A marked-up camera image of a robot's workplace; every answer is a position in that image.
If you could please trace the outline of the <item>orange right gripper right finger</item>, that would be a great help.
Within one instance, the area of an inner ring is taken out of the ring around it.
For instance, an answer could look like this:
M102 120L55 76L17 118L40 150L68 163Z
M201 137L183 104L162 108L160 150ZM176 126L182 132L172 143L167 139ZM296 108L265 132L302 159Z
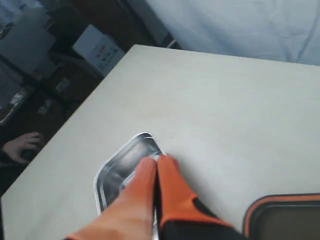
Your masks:
M157 160L158 233L161 240L245 240L231 224L213 214L183 178L178 161Z

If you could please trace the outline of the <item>person's hand in background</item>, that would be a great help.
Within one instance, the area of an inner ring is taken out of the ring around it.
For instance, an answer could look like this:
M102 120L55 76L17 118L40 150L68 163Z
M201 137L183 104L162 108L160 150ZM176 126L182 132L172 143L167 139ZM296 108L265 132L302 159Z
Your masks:
M0 161L27 165L42 149L43 136L29 132L0 144Z

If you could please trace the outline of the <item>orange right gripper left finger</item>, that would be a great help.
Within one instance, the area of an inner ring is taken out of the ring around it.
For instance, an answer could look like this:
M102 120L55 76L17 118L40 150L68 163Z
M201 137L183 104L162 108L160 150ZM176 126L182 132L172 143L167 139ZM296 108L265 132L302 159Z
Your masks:
M89 225L67 240L151 240L154 224L154 191L157 163L143 158L130 183L115 201Z

